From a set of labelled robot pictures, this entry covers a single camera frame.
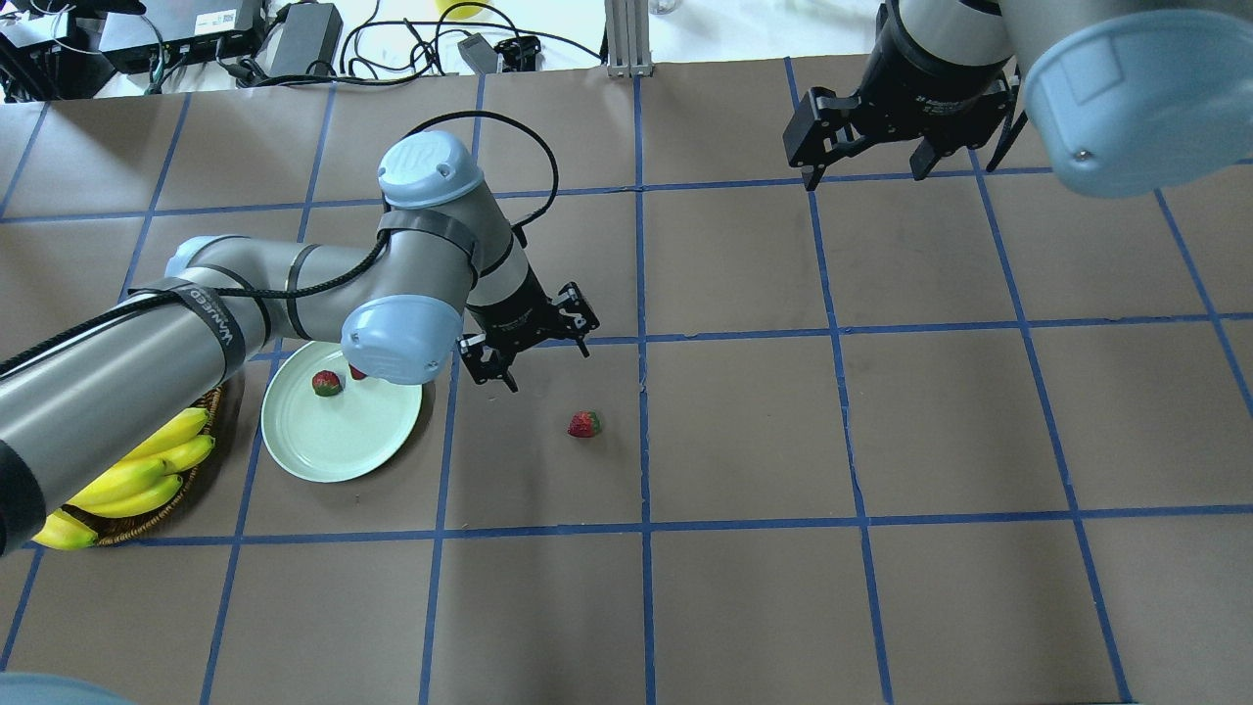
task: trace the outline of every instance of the bunch of bananas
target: bunch of bananas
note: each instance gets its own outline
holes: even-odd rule
[[[208,421],[207,409],[193,407],[179,412],[71,497],[68,505],[109,520],[137,517],[160,508],[183,486],[178,473],[200,465],[213,451],[213,437],[200,433]],[[95,545],[96,538],[90,527],[56,510],[48,516],[34,541],[49,548],[74,551]]]

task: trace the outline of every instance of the white plate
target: white plate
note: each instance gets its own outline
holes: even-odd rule
[[[343,392],[318,397],[313,376],[331,371]],[[312,482],[361,477],[391,458],[413,431],[422,388],[348,374],[343,351],[309,342],[278,368],[261,404],[266,448],[284,471]]]

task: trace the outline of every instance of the strawberry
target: strawberry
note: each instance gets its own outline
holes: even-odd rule
[[[575,438],[594,438],[600,435],[600,414],[595,412],[579,412],[570,419],[568,435]]]
[[[331,371],[322,371],[313,376],[313,392],[318,397],[335,397],[340,394],[343,392],[343,386],[340,384],[340,376]]]

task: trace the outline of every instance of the wicker basket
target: wicker basket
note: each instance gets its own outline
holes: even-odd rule
[[[200,430],[202,435],[216,436],[214,432],[217,431],[218,422],[221,421],[222,401],[223,388],[216,387],[192,404],[192,407],[200,407],[209,411],[209,421],[204,425],[204,428]],[[216,463],[214,461],[218,460],[217,456],[219,456],[222,451],[223,450],[221,447],[216,448],[214,453],[212,453],[204,463],[179,473],[179,476],[183,477],[182,487],[178,488],[178,492],[174,493],[174,497],[172,497],[169,502],[157,510],[153,510],[152,512],[122,520],[108,520],[104,517],[96,517],[90,512],[85,512],[69,505],[63,505],[61,510],[99,535],[96,546],[115,546],[118,543],[130,541],[132,538],[152,531],[153,527],[165,522],[173,513],[175,513],[175,511],[180,508],[185,510],[188,506],[194,503],[195,500],[203,496],[203,492],[195,491],[199,490],[200,486],[212,482],[213,478],[211,476],[216,475],[219,466],[219,463]]]

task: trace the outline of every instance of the power adapter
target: power adapter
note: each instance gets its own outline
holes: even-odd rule
[[[294,3],[283,9],[287,19],[269,75],[330,75],[335,45],[343,30],[340,10],[330,3]]]
[[[475,73],[534,71],[540,53],[540,38],[524,34],[492,46],[481,34],[472,34],[457,43],[457,51]]]

